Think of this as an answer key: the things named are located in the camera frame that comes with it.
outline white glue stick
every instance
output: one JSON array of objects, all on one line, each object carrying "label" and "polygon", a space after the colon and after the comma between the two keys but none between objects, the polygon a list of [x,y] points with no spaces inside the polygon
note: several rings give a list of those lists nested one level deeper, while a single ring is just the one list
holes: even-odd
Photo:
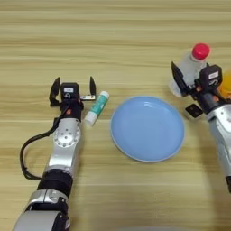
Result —
[{"label": "white glue stick", "polygon": [[88,111],[88,113],[84,119],[84,122],[87,125],[92,126],[96,122],[97,117],[103,111],[105,104],[108,101],[108,99],[109,99],[109,94],[106,91],[102,91],[97,98],[97,102],[95,103],[95,105],[93,105],[90,108],[90,110]]}]

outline plate rim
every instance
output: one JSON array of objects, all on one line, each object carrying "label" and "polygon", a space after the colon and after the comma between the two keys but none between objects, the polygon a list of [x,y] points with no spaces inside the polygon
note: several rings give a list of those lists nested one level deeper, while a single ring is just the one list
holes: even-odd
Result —
[{"label": "plate rim", "polygon": [[[182,122],[182,137],[183,137],[183,138],[182,138],[182,140],[181,140],[181,142],[180,142],[179,147],[178,147],[178,148],[176,149],[176,151],[173,152],[170,156],[168,156],[168,157],[166,157],[166,158],[163,158],[163,159],[160,159],[160,160],[157,160],[157,161],[147,161],[147,160],[141,160],[141,159],[139,159],[139,158],[134,158],[133,156],[131,156],[130,154],[128,154],[127,152],[125,152],[124,150],[122,150],[122,148],[118,145],[118,143],[117,143],[115,137],[113,136],[112,123],[113,123],[113,120],[114,120],[115,113],[116,113],[117,109],[118,109],[119,107],[121,107],[122,105],[126,104],[127,102],[131,101],[131,100],[134,100],[134,99],[137,99],[137,98],[142,98],[142,97],[148,97],[148,98],[151,98],[151,99],[155,99],[155,100],[161,101],[163,104],[169,106],[169,107],[176,113],[176,115],[179,116],[179,119],[180,119],[181,122]],[[113,141],[114,141],[114,143],[115,143],[115,146],[116,146],[122,153],[124,153],[127,157],[129,157],[129,158],[131,158],[131,159],[133,159],[133,160],[136,160],[136,161],[138,161],[138,162],[147,162],[147,163],[163,162],[163,161],[166,161],[166,160],[170,159],[172,156],[174,156],[174,155],[182,148],[182,146],[183,146],[183,144],[184,144],[184,140],[185,140],[185,124],[184,124],[183,117],[182,117],[182,115],[179,113],[179,111],[178,111],[175,107],[173,107],[171,104],[169,104],[168,102],[166,102],[166,101],[164,101],[164,100],[162,100],[162,99],[160,99],[160,98],[158,98],[158,97],[150,97],[150,96],[130,97],[130,98],[126,99],[124,102],[122,102],[122,103],[115,109],[115,111],[113,112],[112,117],[111,117],[111,123],[110,123],[110,134],[111,134],[111,137],[112,137],[112,139],[113,139]]]}]

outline wooden table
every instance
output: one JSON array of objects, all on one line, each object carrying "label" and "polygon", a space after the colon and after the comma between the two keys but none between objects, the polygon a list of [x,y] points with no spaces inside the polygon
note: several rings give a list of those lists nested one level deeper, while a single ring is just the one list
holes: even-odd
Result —
[{"label": "wooden table", "polygon": [[[81,166],[70,197],[71,230],[132,226],[231,229],[231,196],[205,120],[185,120],[181,151],[166,162],[135,162],[110,137],[113,111],[129,97],[162,98],[180,112],[190,98],[168,90],[170,62],[195,42],[211,46],[209,61],[230,67],[229,0],[0,1],[0,230],[11,230],[38,181],[26,180],[19,150],[51,127],[51,83],[77,81],[88,93],[111,94],[96,125],[84,133]],[[86,103],[84,114],[92,103]],[[28,149],[31,171],[42,174],[51,138]]]}]

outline light blue plate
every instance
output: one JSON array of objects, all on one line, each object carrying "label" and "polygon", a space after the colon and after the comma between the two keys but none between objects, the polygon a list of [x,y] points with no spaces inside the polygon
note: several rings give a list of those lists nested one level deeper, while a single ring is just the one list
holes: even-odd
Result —
[{"label": "light blue plate", "polygon": [[140,162],[161,162],[183,145],[184,123],[178,111],[156,97],[134,97],[114,112],[111,134],[116,146]]}]

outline glue stick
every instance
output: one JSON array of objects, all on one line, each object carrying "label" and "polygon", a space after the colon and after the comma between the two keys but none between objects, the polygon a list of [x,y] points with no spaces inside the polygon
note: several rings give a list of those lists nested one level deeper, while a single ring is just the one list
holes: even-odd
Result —
[{"label": "glue stick", "polygon": [[224,73],[219,90],[222,97],[231,99],[231,69]]},{"label": "glue stick", "polygon": [[102,91],[97,98],[97,102],[90,108],[85,117],[84,121],[87,125],[92,126],[96,122],[97,117],[103,111],[103,108],[105,107],[105,104],[108,99],[109,94],[106,91]]}]

